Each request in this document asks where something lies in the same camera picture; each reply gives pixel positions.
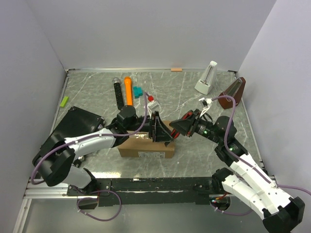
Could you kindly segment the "red black utility knife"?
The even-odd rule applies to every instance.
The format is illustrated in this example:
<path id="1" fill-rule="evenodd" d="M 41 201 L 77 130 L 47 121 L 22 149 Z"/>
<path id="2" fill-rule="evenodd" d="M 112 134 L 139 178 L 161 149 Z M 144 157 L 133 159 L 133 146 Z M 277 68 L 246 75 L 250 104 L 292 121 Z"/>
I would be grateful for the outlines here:
<path id="1" fill-rule="evenodd" d="M 171 137 L 173 139 L 176 139 L 179 135 L 180 135 L 180 132 L 178 132 L 176 129 L 172 130 Z"/>

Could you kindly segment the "brown cardboard express box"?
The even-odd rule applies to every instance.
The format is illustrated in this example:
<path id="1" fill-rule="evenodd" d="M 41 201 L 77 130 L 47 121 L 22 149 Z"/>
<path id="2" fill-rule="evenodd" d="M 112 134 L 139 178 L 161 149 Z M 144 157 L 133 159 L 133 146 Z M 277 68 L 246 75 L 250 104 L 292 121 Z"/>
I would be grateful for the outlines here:
<path id="1" fill-rule="evenodd" d="M 153 142 L 148 137 L 148 132 L 138 132 L 117 148 L 121 157 L 171 159 L 175 153 L 175 142 L 168 145 L 164 142 Z"/>

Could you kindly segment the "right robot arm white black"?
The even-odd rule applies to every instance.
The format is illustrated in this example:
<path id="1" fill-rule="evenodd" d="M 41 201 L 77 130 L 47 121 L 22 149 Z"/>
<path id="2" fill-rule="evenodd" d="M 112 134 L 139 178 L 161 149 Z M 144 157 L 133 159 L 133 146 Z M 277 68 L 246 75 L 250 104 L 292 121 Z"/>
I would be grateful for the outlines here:
<path id="1" fill-rule="evenodd" d="M 216 155 L 227 167 L 213 174 L 212 188 L 217 193 L 234 195 L 262 220 L 270 233 L 290 233 L 302 222 L 305 203 L 282 190 L 254 161 L 235 138 L 232 120 L 220 116 L 207 121 L 199 110 L 189 111 L 170 126 L 183 136 L 194 133 L 217 144 Z"/>

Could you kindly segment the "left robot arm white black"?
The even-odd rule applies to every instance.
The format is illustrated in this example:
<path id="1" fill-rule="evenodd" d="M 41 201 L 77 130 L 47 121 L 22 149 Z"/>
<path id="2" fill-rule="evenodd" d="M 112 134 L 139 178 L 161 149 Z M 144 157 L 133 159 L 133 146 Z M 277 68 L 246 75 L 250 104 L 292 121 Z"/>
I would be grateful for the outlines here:
<path id="1" fill-rule="evenodd" d="M 138 117 L 134 106 L 126 105 L 111 124 L 97 132 L 72 138 L 51 137 L 33 159 L 31 183 L 36 184 L 34 178 L 39 173 L 49 187 L 66 183 L 91 195 L 97 181 L 89 170 L 76 167 L 74 161 L 98 150 L 117 147 L 137 132 L 147 132 L 153 142 L 168 145 L 173 141 L 172 132 L 160 119 L 159 112 L 146 111 Z"/>

